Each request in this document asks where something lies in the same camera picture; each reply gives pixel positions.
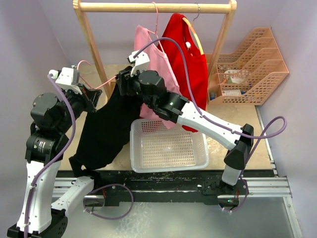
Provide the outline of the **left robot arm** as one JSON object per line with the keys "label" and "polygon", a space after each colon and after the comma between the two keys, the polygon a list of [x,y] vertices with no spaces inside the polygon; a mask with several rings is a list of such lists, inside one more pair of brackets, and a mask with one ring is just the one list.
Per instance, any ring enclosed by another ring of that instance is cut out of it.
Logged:
{"label": "left robot arm", "polygon": [[60,100],[54,93],[36,97],[30,115],[33,122],[26,142],[27,185],[18,222],[7,230],[9,238],[60,238],[68,216],[89,192],[102,189],[99,179],[82,176],[59,200],[52,202],[55,178],[72,138],[66,132],[83,112],[96,112],[100,89],[79,85],[80,93],[62,89]]}

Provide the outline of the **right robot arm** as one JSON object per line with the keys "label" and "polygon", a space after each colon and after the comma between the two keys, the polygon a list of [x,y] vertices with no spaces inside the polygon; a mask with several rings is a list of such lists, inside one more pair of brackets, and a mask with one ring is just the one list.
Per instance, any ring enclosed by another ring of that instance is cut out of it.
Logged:
{"label": "right robot arm", "polygon": [[224,121],[200,109],[186,97],[168,91],[164,79],[154,70],[132,73],[132,67],[121,70],[117,76],[122,96],[137,96],[160,119],[193,128],[222,144],[228,151],[220,188],[232,194],[238,188],[238,179],[245,169],[253,146],[254,128]]}

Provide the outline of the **black t shirt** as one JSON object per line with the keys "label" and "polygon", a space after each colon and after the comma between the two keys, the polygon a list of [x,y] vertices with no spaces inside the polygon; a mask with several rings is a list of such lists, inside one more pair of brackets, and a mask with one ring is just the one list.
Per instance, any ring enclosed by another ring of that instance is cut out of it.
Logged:
{"label": "black t shirt", "polygon": [[131,124],[139,118],[143,100],[137,96],[121,96],[118,86],[108,102],[95,113],[87,113],[76,153],[69,158],[75,177],[87,170],[111,164],[130,140]]}

